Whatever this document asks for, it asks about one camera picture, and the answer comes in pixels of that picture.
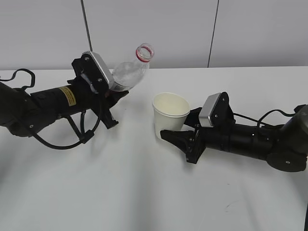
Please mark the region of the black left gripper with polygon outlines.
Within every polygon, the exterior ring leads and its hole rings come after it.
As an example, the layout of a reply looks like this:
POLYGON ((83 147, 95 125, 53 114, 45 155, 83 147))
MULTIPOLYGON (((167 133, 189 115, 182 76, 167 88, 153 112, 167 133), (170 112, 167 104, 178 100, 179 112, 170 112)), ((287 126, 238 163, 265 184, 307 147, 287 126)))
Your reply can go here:
POLYGON ((85 61, 81 55, 72 62, 72 67, 75 72, 75 79, 68 81, 69 84, 75 82, 83 82, 83 86, 87 87, 91 94, 97 98, 98 105, 92 107, 92 110, 98 115, 107 129, 110 129, 118 124, 110 112, 110 108, 115 106, 119 100, 129 94, 129 91, 112 91, 107 88, 105 82, 97 82, 99 72, 94 69, 94 64, 91 60, 85 61))

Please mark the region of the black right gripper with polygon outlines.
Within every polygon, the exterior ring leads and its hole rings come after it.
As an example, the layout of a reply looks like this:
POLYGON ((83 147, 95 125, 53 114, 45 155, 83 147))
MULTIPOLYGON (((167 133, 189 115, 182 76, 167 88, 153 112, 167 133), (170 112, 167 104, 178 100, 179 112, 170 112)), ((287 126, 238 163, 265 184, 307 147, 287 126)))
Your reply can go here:
POLYGON ((186 154, 188 163, 196 164, 204 150, 209 148, 223 149, 228 140, 227 133, 235 124, 234 113, 229 104, 229 96, 226 92, 221 95, 211 116, 213 127, 202 127, 199 114, 202 107, 195 108, 187 115, 184 124, 194 128, 194 131, 160 131, 161 138, 186 154))

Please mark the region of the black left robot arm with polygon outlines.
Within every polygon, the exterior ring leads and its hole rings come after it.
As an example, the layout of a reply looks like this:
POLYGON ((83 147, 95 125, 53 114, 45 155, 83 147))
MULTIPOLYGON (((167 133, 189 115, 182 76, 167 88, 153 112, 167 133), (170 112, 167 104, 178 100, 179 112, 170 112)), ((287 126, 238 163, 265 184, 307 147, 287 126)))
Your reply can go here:
POLYGON ((110 108, 128 94, 109 89, 106 74, 88 54, 74 59, 76 77, 66 86, 28 94, 28 86, 11 88, 0 81, 0 125, 18 137, 31 137, 56 120, 91 109, 107 128, 118 124, 110 108))

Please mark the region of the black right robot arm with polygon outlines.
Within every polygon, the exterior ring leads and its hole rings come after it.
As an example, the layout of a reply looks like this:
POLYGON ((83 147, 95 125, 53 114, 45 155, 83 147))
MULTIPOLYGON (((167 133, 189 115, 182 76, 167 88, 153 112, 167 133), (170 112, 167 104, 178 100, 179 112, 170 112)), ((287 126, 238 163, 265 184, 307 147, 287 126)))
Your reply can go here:
POLYGON ((229 96, 220 92, 208 96, 203 107, 193 109, 184 124, 188 131, 164 129, 161 138, 178 147, 188 163, 196 164, 206 148, 266 161, 272 168, 284 172, 300 172, 308 160, 308 106, 299 105, 294 113, 282 110, 289 117, 281 125, 269 125, 263 119, 256 126, 237 124, 229 105, 229 96))

